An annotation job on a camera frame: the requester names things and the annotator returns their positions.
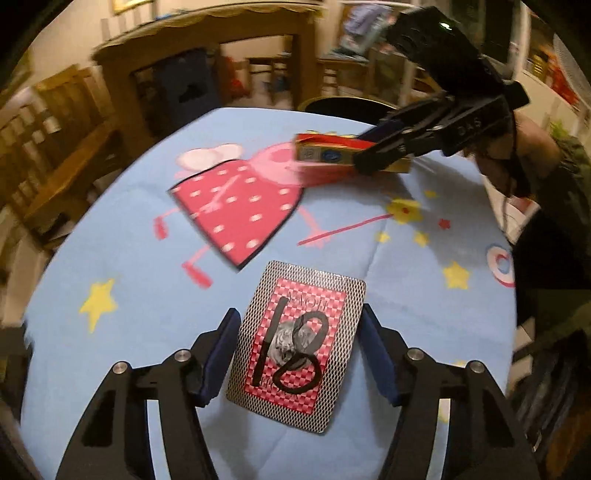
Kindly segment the red cigarette carton box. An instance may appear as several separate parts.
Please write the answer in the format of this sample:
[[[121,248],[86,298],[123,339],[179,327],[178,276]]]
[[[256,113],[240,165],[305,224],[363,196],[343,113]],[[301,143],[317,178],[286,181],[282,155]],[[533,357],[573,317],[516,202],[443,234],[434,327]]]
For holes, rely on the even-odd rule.
[[[361,140],[355,136],[321,134],[318,132],[300,133],[294,137],[295,159],[305,168],[313,165],[335,169],[353,169],[356,155],[373,147],[374,142]]]

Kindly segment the red patterned playing card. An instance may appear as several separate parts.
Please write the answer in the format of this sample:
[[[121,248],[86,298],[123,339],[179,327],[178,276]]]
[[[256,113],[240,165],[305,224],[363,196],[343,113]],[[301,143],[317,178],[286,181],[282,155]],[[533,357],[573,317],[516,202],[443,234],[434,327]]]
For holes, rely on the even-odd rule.
[[[367,292],[363,280],[273,260],[238,333],[226,397],[322,434],[342,388]]]

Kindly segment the black round trash bin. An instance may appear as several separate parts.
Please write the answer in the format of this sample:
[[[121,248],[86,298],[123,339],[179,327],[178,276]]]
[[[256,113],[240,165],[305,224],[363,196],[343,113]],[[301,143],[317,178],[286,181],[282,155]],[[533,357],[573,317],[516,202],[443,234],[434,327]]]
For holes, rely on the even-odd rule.
[[[381,101],[356,96],[327,96],[308,99],[297,107],[298,111],[348,119],[378,125],[398,110]]]

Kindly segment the wooden chair with clothes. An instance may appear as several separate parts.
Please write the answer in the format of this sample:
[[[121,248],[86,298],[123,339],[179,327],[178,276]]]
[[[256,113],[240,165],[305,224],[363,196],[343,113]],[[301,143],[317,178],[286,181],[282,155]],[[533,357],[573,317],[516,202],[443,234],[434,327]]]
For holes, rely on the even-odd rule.
[[[339,1],[331,15],[334,39],[331,47],[317,58],[321,93],[335,96],[361,96],[389,104],[404,106],[409,103],[418,68],[386,42],[386,30],[370,47],[367,55],[346,56],[339,53],[342,24],[349,10],[356,5],[383,4],[393,13],[388,27],[401,13],[418,5],[416,1]]]

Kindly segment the pile of clothes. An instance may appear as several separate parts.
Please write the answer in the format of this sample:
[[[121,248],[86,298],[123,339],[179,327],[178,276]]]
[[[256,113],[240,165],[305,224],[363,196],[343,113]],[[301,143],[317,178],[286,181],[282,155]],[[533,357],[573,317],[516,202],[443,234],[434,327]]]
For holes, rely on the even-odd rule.
[[[365,57],[388,27],[393,10],[383,4],[353,6],[342,24],[338,51],[346,56]]]

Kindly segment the light blue cartoon tablecloth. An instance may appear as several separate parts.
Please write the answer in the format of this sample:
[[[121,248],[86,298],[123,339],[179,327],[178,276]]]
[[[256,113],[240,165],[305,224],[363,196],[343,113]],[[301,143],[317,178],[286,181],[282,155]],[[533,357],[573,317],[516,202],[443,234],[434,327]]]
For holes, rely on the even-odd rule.
[[[446,453],[435,371],[504,386],[513,265],[476,164],[304,164],[363,125],[220,108],[142,155],[59,247],[26,311],[24,443],[41,475],[374,479],[401,426]]]

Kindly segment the near wooden dining chair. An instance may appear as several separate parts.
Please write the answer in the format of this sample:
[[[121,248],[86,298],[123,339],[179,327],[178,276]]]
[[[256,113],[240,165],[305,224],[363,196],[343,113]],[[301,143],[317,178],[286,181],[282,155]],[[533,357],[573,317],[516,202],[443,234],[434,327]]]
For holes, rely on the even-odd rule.
[[[131,162],[89,68],[72,65],[1,109],[1,202],[44,250],[84,216],[96,181]]]

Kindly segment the flower painting gold frame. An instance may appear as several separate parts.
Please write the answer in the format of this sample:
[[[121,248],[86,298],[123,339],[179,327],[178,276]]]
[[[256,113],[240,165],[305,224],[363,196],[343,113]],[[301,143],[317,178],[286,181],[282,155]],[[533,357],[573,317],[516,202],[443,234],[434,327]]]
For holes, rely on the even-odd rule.
[[[112,0],[111,6],[113,14],[120,15],[126,11],[149,3],[153,3],[153,0]]]

